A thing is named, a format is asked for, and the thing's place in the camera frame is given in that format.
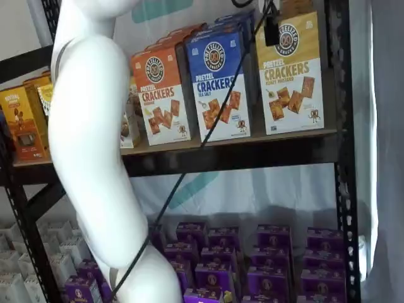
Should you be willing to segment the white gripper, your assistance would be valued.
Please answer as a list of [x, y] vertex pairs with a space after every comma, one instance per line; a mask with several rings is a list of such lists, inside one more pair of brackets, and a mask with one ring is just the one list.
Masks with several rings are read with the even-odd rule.
[[[281, 9], [281, 0], [258, 0], [258, 8], [266, 9], [274, 4], [276, 9]], [[274, 16], [267, 16], [264, 24], [264, 39], [266, 46], [274, 46], [280, 43], [278, 19]]]

